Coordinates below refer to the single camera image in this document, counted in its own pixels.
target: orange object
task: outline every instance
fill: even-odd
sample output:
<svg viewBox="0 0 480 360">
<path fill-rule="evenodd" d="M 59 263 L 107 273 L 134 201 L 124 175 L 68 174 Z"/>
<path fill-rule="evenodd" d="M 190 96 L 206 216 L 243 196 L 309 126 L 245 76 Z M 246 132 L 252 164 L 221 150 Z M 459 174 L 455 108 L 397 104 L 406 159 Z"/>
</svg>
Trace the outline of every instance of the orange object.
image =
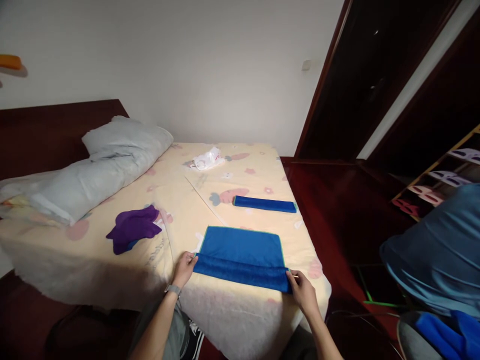
<svg viewBox="0 0 480 360">
<path fill-rule="evenodd" d="M 15 55 L 1 55 L 0 54 L 0 67 L 20 70 L 22 68 L 22 61 Z"/>
</svg>

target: sneaker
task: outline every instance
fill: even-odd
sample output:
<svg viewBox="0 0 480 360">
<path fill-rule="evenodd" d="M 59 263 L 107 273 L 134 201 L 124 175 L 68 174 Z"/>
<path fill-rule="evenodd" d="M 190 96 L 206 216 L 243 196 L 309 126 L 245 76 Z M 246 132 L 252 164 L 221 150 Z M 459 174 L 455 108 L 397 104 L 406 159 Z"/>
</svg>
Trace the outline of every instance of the sneaker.
<svg viewBox="0 0 480 360">
<path fill-rule="evenodd" d="M 188 320 L 188 345 L 181 360 L 198 360 L 205 334 L 191 319 Z"/>
</svg>

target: wrist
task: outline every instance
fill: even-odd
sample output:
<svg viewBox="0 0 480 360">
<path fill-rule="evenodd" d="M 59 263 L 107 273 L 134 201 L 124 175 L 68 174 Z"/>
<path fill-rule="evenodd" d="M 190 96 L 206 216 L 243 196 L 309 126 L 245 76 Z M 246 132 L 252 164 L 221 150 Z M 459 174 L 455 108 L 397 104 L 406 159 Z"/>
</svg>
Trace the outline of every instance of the wrist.
<svg viewBox="0 0 480 360">
<path fill-rule="evenodd" d="M 183 288 L 185 286 L 185 284 L 183 284 L 181 281 L 178 281 L 178 280 L 175 280 L 175 279 L 171 282 L 171 285 L 174 285 L 174 286 L 180 288 L 180 290 L 183 290 Z"/>
<path fill-rule="evenodd" d="M 309 323 L 324 321 L 324 319 L 322 318 L 322 314 L 320 313 L 320 309 L 318 307 L 305 310 L 303 314 L 305 315 L 305 318 Z"/>
<path fill-rule="evenodd" d="M 173 291 L 167 291 L 165 293 L 165 296 L 163 297 L 163 301 L 162 302 L 171 302 L 171 303 L 176 303 L 177 300 L 179 299 L 179 296 L 173 292 Z"/>
</svg>

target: bed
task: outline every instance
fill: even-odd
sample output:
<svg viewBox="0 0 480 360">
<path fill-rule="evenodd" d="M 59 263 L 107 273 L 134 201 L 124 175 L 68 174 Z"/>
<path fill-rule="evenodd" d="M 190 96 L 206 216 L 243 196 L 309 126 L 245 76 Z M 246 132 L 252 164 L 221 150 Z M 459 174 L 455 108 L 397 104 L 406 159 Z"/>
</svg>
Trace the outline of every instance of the bed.
<svg viewBox="0 0 480 360">
<path fill-rule="evenodd" d="M 0 180 L 60 169 L 87 158 L 80 138 L 115 115 L 127 116 L 118 100 L 0 111 L 7 139 L 0 145 L 4 166 Z M 13 151 L 20 139 L 26 145 Z M 205 172 L 192 169 L 192 158 L 213 145 L 220 148 L 225 163 Z M 54 300 L 139 311 L 162 296 L 174 260 L 183 251 L 199 251 L 207 226 L 274 233 L 280 236 L 285 266 L 306 274 L 325 316 L 331 286 L 300 212 L 236 207 L 235 195 L 295 201 L 273 147 L 175 142 L 144 175 L 74 226 L 4 219 L 0 245 L 15 272 Z M 155 222 L 162 232 L 115 255 L 105 236 L 116 216 L 151 204 L 160 210 Z M 198 273 L 184 288 L 180 304 L 229 359 L 275 359 L 295 328 L 306 324 L 291 295 Z"/>
</svg>

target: slipper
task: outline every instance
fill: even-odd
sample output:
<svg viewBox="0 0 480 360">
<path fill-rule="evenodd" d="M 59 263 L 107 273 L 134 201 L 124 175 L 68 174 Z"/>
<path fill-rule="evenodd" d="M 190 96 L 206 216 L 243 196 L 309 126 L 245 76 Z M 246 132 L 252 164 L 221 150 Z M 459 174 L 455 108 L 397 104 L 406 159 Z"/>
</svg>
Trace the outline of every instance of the slipper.
<svg viewBox="0 0 480 360">
<path fill-rule="evenodd" d="M 451 185 L 455 188 L 472 183 L 471 181 L 468 181 L 467 179 L 464 179 L 463 177 L 460 177 L 460 176 L 446 177 L 446 178 L 440 179 L 440 181 L 442 183 Z"/>
<path fill-rule="evenodd" d="M 422 200 L 425 200 L 426 202 L 429 202 L 434 207 L 437 207 L 438 205 L 443 203 L 444 200 L 445 200 L 445 197 L 441 193 L 436 192 L 436 191 L 423 193 L 423 194 L 418 195 L 418 197 Z"/>
<path fill-rule="evenodd" d="M 391 203 L 396 207 L 399 207 L 400 210 L 402 210 L 404 213 L 407 213 L 408 215 L 412 215 L 414 217 L 419 217 L 420 208 L 418 206 L 412 205 L 411 203 L 403 199 L 395 199 L 392 200 Z"/>
<path fill-rule="evenodd" d="M 406 200 L 403 199 L 395 199 L 392 200 L 391 203 L 395 205 L 396 207 L 401 208 L 402 206 L 411 206 L 412 204 Z"/>
<path fill-rule="evenodd" d="M 471 158 L 468 159 L 468 161 L 471 161 L 472 163 L 480 165 L 480 155 L 472 156 Z"/>
<path fill-rule="evenodd" d="M 446 178 L 453 178 L 453 177 L 456 177 L 458 176 L 456 173 L 454 172 L 451 172 L 451 171 L 430 171 L 428 173 L 428 175 L 430 175 L 432 178 L 435 178 L 435 179 L 438 179 L 438 180 L 442 180 L 442 179 L 446 179 Z"/>
<path fill-rule="evenodd" d="M 409 186 L 408 190 L 418 195 L 431 193 L 433 191 L 433 189 L 430 186 L 424 186 L 424 185 Z"/>
<path fill-rule="evenodd" d="M 448 153 L 456 158 L 460 158 L 464 160 L 468 160 L 474 156 L 480 156 L 480 151 L 471 149 L 471 148 L 452 150 L 452 151 L 449 151 Z"/>
</svg>

